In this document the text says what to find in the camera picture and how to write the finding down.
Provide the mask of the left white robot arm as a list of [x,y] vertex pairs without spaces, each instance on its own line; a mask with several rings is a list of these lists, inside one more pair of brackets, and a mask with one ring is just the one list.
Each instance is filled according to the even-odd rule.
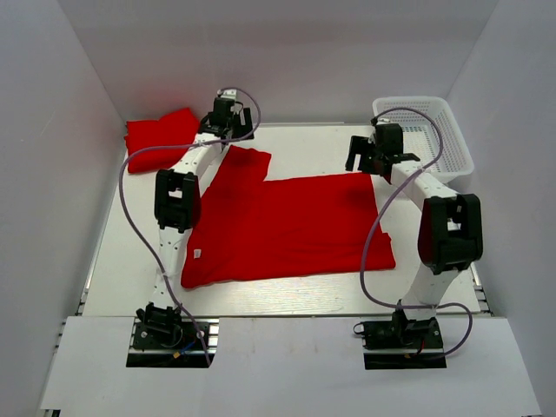
[[150,301],[174,307],[187,256],[187,244],[201,217],[201,178],[213,162],[221,162],[230,143],[254,137],[251,110],[238,101],[239,89],[217,92],[213,109],[203,117],[193,146],[170,169],[156,174],[155,218],[159,227],[158,256],[163,271],[156,276]]

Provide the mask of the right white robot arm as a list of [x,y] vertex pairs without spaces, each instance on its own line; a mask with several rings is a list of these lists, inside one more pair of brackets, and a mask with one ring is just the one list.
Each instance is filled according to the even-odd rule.
[[404,151],[397,123],[378,122],[369,137],[352,136],[347,171],[378,175],[396,187],[387,203],[402,193],[421,212],[417,252],[420,266],[407,293],[394,309],[404,317],[394,322],[394,339],[413,346],[441,308],[452,282],[483,254],[480,199],[459,194],[431,174],[413,153]]

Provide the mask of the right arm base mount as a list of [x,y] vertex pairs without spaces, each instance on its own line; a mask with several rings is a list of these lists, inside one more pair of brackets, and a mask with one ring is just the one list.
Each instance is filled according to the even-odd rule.
[[442,369],[447,366],[436,318],[409,320],[396,309],[389,320],[360,321],[353,327],[362,340],[366,370]]

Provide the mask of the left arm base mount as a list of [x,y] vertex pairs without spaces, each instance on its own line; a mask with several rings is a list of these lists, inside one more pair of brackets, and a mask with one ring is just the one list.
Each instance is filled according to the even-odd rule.
[[208,368],[219,333],[217,319],[193,323],[181,309],[149,303],[136,310],[128,368]]

